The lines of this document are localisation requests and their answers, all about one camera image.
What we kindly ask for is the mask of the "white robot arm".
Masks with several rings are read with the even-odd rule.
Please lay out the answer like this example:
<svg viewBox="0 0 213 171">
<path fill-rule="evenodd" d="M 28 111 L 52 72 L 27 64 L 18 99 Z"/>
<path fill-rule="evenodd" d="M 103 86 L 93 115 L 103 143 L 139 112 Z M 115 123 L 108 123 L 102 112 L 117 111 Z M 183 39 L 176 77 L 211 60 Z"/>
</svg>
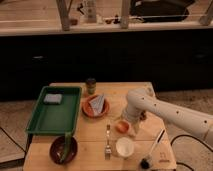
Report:
<svg viewBox="0 0 213 171">
<path fill-rule="evenodd" d="M 168 120 L 213 147 L 213 115 L 158 100 L 144 88 L 129 90 L 122 116 L 136 123 L 144 111 Z"/>
</svg>

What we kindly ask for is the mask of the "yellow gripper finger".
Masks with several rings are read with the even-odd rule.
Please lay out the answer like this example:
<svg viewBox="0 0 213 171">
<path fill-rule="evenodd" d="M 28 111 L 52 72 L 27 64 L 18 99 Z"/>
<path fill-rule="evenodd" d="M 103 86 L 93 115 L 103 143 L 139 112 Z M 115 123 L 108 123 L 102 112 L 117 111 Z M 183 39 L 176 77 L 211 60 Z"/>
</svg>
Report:
<svg viewBox="0 0 213 171">
<path fill-rule="evenodd" d="M 138 124 L 132 124 L 129 126 L 128 134 L 130 136 L 136 136 L 139 132 L 139 125 Z"/>
</svg>

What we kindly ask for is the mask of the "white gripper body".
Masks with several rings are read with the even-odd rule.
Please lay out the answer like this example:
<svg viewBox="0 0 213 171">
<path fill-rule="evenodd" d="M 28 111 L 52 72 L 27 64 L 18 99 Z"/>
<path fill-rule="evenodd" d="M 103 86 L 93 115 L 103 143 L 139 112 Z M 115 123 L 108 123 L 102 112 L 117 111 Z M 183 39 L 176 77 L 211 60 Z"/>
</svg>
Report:
<svg viewBox="0 0 213 171">
<path fill-rule="evenodd" d="M 138 124 L 142 111 L 131 106 L 126 106 L 122 111 L 122 118 L 132 125 Z"/>
</svg>

